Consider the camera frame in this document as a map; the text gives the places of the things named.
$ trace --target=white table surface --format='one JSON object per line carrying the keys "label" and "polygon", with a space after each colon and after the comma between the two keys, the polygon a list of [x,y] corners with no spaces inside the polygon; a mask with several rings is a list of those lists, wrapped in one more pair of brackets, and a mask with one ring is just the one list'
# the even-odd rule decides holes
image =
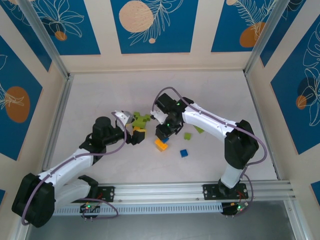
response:
{"label": "white table surface", "polygon": [[[236,122],[250,122],[256,136],[264,140],[257,113],[242,71],[137,71],[76,74],[71,87],[56,148],[50,166],[73,154],[92,132],[96,118],[124,110],[150,113],[157,93],[164,87],[175,87],[184,97],[204,109]],[[178,99],[174,92],[167,93]],[[125,145],[119,152],[105,156],[79,174],[99,183],[159,183],[217,181],[225,171],[224,144],[212,135],[199,134],[185,124],[178,135],[172,135],[169,147],[160,152],[154,141],[157,121],[147,122],[146,139],[135,146]],[[191,133],[190,141],[184,133]],[[108,146],[107,152],[121,142]],[[181,158],[180,150],[188,157]],[[262,147],[250,161],[260,160]],[[276,180],[270,157],[247,172],[252,180]]]}

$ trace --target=robotic arm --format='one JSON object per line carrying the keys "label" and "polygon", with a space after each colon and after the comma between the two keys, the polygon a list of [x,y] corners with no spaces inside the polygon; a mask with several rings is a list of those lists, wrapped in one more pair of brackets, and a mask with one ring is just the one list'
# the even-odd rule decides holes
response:
{"label": "robotic arm", "polygon": [[224,119],[201,108],[191,99],[186,97],[183,99],[184,101],[182,99],[175,101],[164,93],[155,100],[159,110],[151,111],[151,115],[160,123],[156,126],[155,135],[164,140],[173,133],[178,134],[184,123],[187,123],[205,130],[222,141],[224,157],[228,164],[219,180],[218,188],[220,195],[228,199],[229,196],[234,196],[247,162],[259,148],[255,139],[229,125],[237,126],[251,134],[253,130],[245,120],[236,123]]}
{"label": "robotic arm", "polygon": [[[130,135],[126,130],[126,124],[133,121],[131,113],[116,111],[112,114],[117,119],[115,127],[108,117],[97,118],[92,133],[69,158],[37,176],[29,173],[22,179],[12,205],[12,211],[22,217],[22,224],[26,219],[39,228],[48,222],[55,209],[78,199],[97,198],[98,182],[94,179],[83,175],[74,182],[67,183],[78,173],[97,163],[102,156],[117,152],[125,143],[139,144],[145,137],[137,131]],[[118,149],[106,153],[106,146],[122,139],[124,142]]]}

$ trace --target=cream wall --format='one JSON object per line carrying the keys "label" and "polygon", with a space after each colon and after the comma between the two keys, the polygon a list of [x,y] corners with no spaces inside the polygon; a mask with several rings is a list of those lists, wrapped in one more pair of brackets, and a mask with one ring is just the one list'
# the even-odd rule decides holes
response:
{"label": "cream wall", "polygon": [[122,55],[110,0],[84,0],[101,55],[61,56],[61,58],[72,73],[134,70],[243,69],[251,52],[211,53],[224,1],[198,1],[190,53]]}
{"label": "cream wall", "polygon": [[21,219],[11,211],[21,180],[28,173],[37,174],[41,168],[46,142],[65,80],[53,64],[49,72],[45,70],[1,7],[0,23],[0,36],[42,85],[42,93],[18,161],[0,154],[0,189],[6,192],[0,207],[0,239],[6,240],[14,234]]}
{"label": "cream wall", "polygon": [[249,82],[279,171],[284,179],[290,180],[314,239],[319,239],[320,236],[320,207],[310,184],[320,181],[320,144],[300,155],[296,153],[285,119],[271,88],[271,80],[319,13],[319,0],[307,0],[266,67],[263,68],[259,60],[249,73]]}

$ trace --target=blue block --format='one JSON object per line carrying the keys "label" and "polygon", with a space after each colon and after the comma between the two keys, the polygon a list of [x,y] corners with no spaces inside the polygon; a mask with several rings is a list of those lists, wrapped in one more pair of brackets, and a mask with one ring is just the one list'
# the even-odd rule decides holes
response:
{"label": "blue block", "polygon": [[165,144],[166,142],[168,142],[169,138],[167,137],[166,139],[163,139],[162,142]]}
{"label": "blue block", "polygon": [[318,204],[320,205],[320,181],[311,183],[312,190],[314,192],[314,195],[316,197],[316,200],[318,201]]}
{"label": "blue block", "polygon": [[182,157],[182,158],[188,156],[188,152],[187,152],[186,149],[181,150],[181,151],[180,151],[180,154],[181,154],[181,157]]}

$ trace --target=small blue cube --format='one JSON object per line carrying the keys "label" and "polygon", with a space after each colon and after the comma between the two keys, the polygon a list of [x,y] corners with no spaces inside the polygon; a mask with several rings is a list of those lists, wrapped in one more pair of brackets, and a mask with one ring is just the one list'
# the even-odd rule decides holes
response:
{"label": "small blue cube", "polygon": [[167,137],[166,139],[163,139],[162,142],[165,144],[166,142],[168,142],[169,138]]}
{"label": "small blue cube", "polygon": [[180,154],[181,154],[181,157],[182,157],[182,158],[188,156],[188,152],[187,152],[186,149],[181,150],[181,151],[180,151]]}

